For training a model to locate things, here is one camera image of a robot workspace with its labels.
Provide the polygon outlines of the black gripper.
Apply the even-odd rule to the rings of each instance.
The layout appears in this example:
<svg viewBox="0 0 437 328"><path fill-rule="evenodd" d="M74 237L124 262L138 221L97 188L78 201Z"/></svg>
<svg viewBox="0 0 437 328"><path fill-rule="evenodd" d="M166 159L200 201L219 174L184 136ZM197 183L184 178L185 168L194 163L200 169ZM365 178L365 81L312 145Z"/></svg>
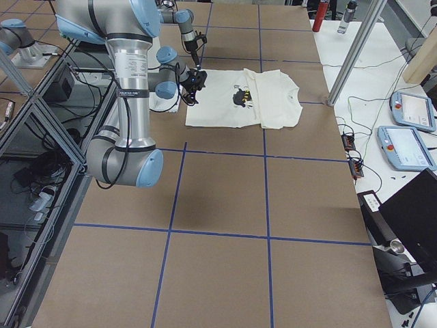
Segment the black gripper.
<svg viewBox="0 0 437 328"><path fill-rule="evenodd" d="M193 40L189 40L187 42L187 51L190 53L195 67L196 68L201 68L201 64L200 64L200 60L199 60L199 56L197 54L197 49L198 49L198 45L197 45L197 39L194 38Z"/></svg>
<svg viewBox="0 0 437 328"><path fill-rule="evenodd" d="M205 70L195 70L190 68L185 80L180 81L180 84L185 90L182 99L187 105L195 105L198 103L196 100L196 93L205 87L207 76L208 74Z"/></svg>

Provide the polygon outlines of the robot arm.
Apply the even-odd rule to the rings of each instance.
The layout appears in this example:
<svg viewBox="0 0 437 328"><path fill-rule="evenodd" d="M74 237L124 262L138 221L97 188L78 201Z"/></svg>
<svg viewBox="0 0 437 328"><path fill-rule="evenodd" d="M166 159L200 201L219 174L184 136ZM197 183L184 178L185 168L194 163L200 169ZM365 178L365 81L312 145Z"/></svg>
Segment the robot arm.
<svg viewBox="0 0 437 328"><path fill-rule="evenodd" d="M192 106L207 78L197 54L207 39L194 31L192 11L170 10L155 1L59 1L56 19L63 35L104 45L114 67L117 104L89 143L88 173L104 188L154 186L163 153L150 135L150 95L179 96ZM164 46L156 53L158 70L150 71L148 53L165 23L179 27L193 68Z"/></svg>
<svg viewBox="0 0 437 328"><path fill-rule="evenodd" d="M198 34L193 28L194 15L190 10L159 10L160 20L166 24L176 24L179 27L182 45L187 53L189 53L194 61L197 70L201 70L201 64L198 56L198 41L203 37L202 34Z"/></svg>

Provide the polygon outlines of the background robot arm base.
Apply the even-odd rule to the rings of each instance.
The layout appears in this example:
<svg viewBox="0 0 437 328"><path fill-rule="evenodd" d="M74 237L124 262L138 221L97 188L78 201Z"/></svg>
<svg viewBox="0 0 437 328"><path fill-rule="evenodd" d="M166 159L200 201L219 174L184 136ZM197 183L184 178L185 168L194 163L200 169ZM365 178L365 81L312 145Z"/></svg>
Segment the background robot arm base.
<svg viewBox="0 0 437 328"><path fill-rule="evenodd" d="M1 49L6 55L18 52L12 58L17 68L42 69L52 56L57 55L56 46L37 42L18 18L1 21Z"/></svg>

